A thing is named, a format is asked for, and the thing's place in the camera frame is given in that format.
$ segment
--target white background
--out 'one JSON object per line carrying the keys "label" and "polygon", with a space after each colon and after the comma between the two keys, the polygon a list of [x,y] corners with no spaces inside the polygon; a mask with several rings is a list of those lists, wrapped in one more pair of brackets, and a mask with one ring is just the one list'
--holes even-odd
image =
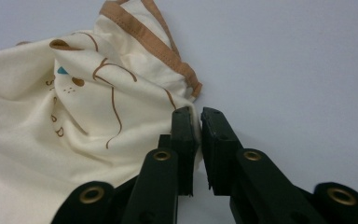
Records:
{"label": "white background", "polygon": [[[0,1],[0,49],[92,29],[103,0]],[[156,0],[203,90],[244,147],[263,150],[297,186],[358,191],[358,1]],[[203,164],[178,223],[234,223]]]}

